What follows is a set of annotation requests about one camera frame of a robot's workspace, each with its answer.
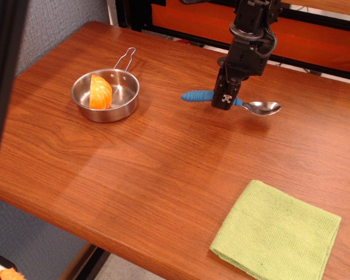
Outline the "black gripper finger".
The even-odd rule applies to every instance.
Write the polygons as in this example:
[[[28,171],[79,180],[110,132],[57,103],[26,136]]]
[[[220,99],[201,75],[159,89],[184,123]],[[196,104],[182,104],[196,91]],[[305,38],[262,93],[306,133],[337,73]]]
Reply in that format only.
[[[240,88],[241,83],[237,83],[235,85],[225,83],[223,91],[217,93],[214,92],[211,101],[212,107],[221,110],[229,110],[232,107],[237,95],[239,94]]]
[[[225,83],[226,83],[225,68],[220,68],[218,75],[217,75],[217,78],[216,78],[214,92],[217,93],[217,92],[223,91],[223,89],[225,87]]]

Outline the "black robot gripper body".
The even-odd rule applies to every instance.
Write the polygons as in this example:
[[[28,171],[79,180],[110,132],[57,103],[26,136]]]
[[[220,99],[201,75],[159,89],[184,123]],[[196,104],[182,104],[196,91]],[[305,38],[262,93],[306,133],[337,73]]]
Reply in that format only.
[[[220,68],[225,68],[226,83],[237,84],[251,76],[261,76],[277,38],[270,27],[259,28],[257,32],[246,32],[230,25],[233,40],[227,56],[218,59]]]

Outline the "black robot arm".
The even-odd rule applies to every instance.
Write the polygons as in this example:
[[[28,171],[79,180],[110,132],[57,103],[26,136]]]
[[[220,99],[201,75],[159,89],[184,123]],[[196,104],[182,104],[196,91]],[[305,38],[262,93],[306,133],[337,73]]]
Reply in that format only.
[[[280,111],[277,102],[243,102],[237,97],[243,81],[261,76],[277,46],[270,25],[278,21],[280,1],[237,1],[236,17],[230,25],[233,41],[227,56],[218,59],[219,72],[215,88],[193,90],[181,95],[186,102],[211,102],[212,107],[229,110],[244,107],[258,116],[270,116]]]

